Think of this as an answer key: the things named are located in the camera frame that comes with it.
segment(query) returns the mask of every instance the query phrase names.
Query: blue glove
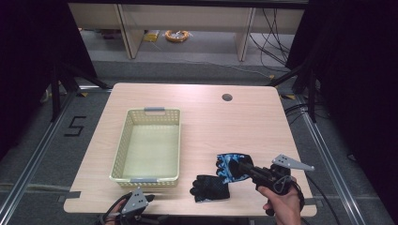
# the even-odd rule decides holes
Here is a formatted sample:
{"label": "blue glove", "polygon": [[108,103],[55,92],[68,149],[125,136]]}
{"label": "blue glove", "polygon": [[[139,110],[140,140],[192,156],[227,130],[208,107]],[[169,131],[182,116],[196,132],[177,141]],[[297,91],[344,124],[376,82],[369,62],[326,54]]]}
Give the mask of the blue glove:
{"label": "blue glove", "polygon": [[217,155],[216,166],[219,168],[216,174],[222,179],[223,184],[246,180],[250,176],[239,170],[239,162],[253,165],[249,155],[228,153]]}

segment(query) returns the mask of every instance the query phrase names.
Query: basket handle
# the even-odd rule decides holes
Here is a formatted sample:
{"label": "basket handle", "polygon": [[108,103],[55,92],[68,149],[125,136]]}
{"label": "basket handle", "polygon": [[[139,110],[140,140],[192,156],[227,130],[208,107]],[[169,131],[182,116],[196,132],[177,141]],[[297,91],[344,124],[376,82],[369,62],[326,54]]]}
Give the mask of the basket handle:
{"label": "basket handle", "polygon": [[145,107],[144,112],[146,115],[151,115],[151,114],[166,114],[166,110],[164,107]]}
{"label": "basket handle", "polygon": [[131,178],[130,183],[157,183],[157,178]]}

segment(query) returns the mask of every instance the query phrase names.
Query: table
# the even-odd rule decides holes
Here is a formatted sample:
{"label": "table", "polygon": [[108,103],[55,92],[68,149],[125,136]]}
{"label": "table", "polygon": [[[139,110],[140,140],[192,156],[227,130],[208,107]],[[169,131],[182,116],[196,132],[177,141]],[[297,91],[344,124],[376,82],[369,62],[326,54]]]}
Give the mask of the table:
{"label": "table", "polygon": [[[224,94],[232,100],[222,99]],[[219,202],[195,203],[189,193],[197,174],[215,175],[216,155],[243,153],[259,167],[283,153],[299,160],[282,103],[273,87],[118,83],[110,95],[82,165],[70,189],[80,198],[67,199],[69,213],[104,213],[130,190],[109,179],[128,109],[166,107],[181,110],[180,175],[178,185],[157,191],[147,215],[176,216],[264,216],[267,201],[251,180],[229,184],[231,198]],[[312,198],[303,171],[293,170],[305,198]],[[316,214],[315,205],[305,206],[304,217]]]}

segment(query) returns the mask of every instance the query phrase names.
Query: table hole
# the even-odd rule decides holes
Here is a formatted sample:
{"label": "table hole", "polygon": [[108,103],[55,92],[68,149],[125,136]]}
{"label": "table hole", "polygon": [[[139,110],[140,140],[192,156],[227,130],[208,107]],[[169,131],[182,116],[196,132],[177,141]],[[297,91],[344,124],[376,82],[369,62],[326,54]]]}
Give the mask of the table hole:
{"label": "table hole", "polygon": [[223,94],[222,99],[224,101],[230,101],[230,100],[232,100],[232,96],[230,94]]}

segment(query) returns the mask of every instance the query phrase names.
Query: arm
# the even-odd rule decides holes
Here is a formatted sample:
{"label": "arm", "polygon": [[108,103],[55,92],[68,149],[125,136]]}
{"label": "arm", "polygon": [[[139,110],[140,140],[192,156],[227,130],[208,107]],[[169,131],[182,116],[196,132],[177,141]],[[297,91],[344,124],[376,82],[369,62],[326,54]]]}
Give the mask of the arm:
{"label": "arm", "polygon": [[257,190],[269,199],[270,202],[266,203],[263,209],[272,208],[275,211],[275,219],[278,225],[301,224],[299,194],[293,186],[285,195],[278,195],[269,188],[262,186]]}
{"label": "arm", "polygon": [[[126,202],[126,200],[120,201],[115,207],[112,209],[111,214],[117,213],[120,209],[120,207]],[[105,224],[104,225],[116,225],[116,217],[107,217],[105,219]]]}

